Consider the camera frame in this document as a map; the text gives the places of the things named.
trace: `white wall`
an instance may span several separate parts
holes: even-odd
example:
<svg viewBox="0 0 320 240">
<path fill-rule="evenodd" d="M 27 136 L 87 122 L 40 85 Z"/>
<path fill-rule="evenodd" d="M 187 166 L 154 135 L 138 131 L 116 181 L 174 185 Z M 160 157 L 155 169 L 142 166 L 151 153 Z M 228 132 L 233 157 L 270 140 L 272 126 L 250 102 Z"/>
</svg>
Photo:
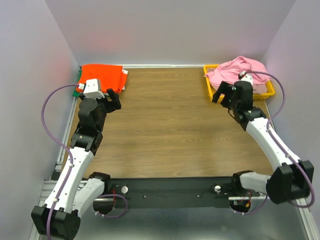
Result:
<svg viewBox="0 0 320 240">
<path fill-rule="evenodd" d="M 295 0 L 46 0 L 80 65 L 262 59 Z"/>
<path fill-rule="evenodd" d="M 320 228 L 320 1 L 297 0 L 264 56 L 268 71 L 286 91 L 286 105 L 274 124 L 284 142 L 315 168 L 317 200 L 311 208 Z M 268 102 L 271 113 L 280 106 L 277 94 Z"/>
<path fill-rule="evenodd" d="M 76 82 L 77 63 L 43 0 L 0 0 L 0 235 L 29 239 L 31 211 L 58 147 L 42 128 L 44 99 Z M 45 119 L 62 136 L 71 89 L 54 96 Z"/>
</svg>

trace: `orange cloth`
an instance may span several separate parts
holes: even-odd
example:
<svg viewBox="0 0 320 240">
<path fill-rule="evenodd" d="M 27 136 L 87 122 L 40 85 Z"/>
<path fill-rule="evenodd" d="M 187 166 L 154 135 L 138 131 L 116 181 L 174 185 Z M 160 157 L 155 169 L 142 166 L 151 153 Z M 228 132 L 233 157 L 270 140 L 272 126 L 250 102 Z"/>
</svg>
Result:
<svg viewBox="0 0 320 240">
<path fill-rule="evenodd" d="M 85 84 L 89 79 L 99 79 L 101 91 L 113 89 L 115 93 L 120 93 L 126 84 L 127 74 L 123 73 L 122 66 L 107 64 L 86 64 L 82 66 L 81 78 L 78 83 Z"/>
</svg>

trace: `screw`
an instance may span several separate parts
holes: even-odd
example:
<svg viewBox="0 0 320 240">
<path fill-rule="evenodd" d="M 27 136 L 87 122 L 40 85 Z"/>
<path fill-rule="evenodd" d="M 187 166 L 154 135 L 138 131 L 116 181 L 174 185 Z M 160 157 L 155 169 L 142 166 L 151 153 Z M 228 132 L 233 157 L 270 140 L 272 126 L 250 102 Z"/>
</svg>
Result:
<svg viewBox="0 0 320 240">
<path fill-rule="evenodd" d="M 220 187 L 219 185 L 216 185 L 216 186 L 214 187 L 214 191 L 215 191 L 216 193 L 220 193 L 220 192 L 221 192 L 221 187 Z"/>
<path fill-rule="evenodd" d="M 123 194 L 126 194 L 127 192 L 128 192 L 128 187 L 127 186 L 123 186 L 122 188 L 121 188 L 121 192 L 123 193 Z"/>
</svg>

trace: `yellow basket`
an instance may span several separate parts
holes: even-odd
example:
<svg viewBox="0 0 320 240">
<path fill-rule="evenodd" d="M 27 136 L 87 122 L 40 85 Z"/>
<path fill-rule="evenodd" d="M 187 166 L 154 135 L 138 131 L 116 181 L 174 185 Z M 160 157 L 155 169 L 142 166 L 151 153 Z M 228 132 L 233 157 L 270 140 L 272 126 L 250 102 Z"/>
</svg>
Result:
<svg viewBox="0 0 320 240">
<path fill-rule="evenodd" d="M 205 66 L 203 67 L 204 74 L 207 74 L 207 73 L 208 73 L 208 69 L 216 69 L 218 66 L 219 66 L 219 64 L 205 65 Z M 209 92 L 209 98 L 210 98 L 210 101 L 212 101 L 213 94 L 216 92 L 216 90 L 211 86 L 208 77 L 206 77 L 205 80 L 206 80 L 206 86 L 207 86 L 208 92 Z M 262 93 L 262 94 L 253 94 L 253 99 L 254 99 L 254 100 L 267 99 L 267 98 L 269 98 L 270 96 L 273 96 L 273 95 L 276 94 L 275 89 L 274 89 L 274 87 L 273 87 L 272 84 L 271 84 L 271 81 L 268 81 L 268 82 L 265 84 L 265 86 L 266 86 L 267 92 L 266 92 L 266 93 Z M 218 100 L 218 103 L 220 103 L 220 102 L 222 101 L 222 99 L 224 99 L 224 96 L 225 96 L 225 95 L 223 95 L 223 94 L 220 95 L 219 100 Z"/>
</svg>

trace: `pink cloth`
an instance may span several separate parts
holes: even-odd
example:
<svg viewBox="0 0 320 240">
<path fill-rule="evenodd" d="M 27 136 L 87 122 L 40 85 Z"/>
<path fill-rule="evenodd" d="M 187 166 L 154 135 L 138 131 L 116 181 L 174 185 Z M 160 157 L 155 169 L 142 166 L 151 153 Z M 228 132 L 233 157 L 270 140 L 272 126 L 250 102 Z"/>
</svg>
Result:
<svg viewBox="0 0 320 240">
<path fill-rule="evenodd" d="M 243 71 L 267 72 L 266 67 L 261 62 L 244 56 L 238 56 L 232 61 L 220 64 L 214 71 L 208 72 L 205 77 L 209 78 L 211 86 L 217 90 L 222 81 L 229 84 L 239 81 L 238 74 Z M 262 74 L 251 75 L 253 78 L 253 93 L 266 93 L 267 87 L 265 84 L 270 80 L 269 76 Z"/>
</svg>

